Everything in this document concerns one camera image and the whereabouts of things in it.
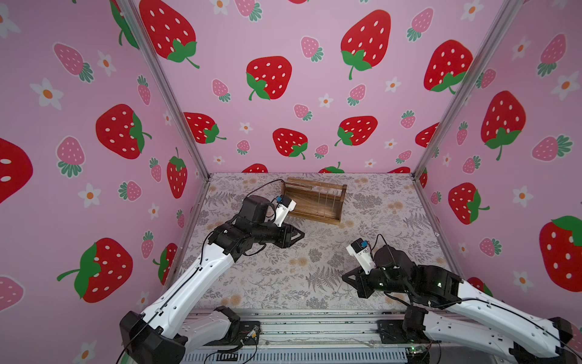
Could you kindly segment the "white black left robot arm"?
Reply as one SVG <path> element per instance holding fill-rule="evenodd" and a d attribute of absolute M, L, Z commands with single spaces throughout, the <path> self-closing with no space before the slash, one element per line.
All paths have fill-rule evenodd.
<path fill-rule="evenodd" d="M 305 234 L 285 221 L 296 202 L 282 195 L 271 203 L 249 195 L 239 212 L 206 238 L 195 262 L 162 296 L 141 313 L 128 312 L 120 322 L 123 354 L 136 363 L 180 363 L 215 341 L 234 339 L 240 318 L 218 307 L 191 325 L 185 321 L 206 291 L 242 256 L 258 244 L 292 247 Z"/>

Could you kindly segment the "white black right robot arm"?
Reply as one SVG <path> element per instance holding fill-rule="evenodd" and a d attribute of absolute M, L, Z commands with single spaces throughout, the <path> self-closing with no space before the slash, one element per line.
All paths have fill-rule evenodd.
<path fill-rule="evenodd" d="M 497 300 L 451 271 L 418 265 L 390 245 L 372 251 L 362 239 L 346 248 L 359 267 L 342 280 L 361 298 L 375 292 L 409 298 L 402 324 L 408 336 L 447 341 L 489 353 L 509 363 L 579 363 L 569 346 L 571 323 L 539 318 Z"/>

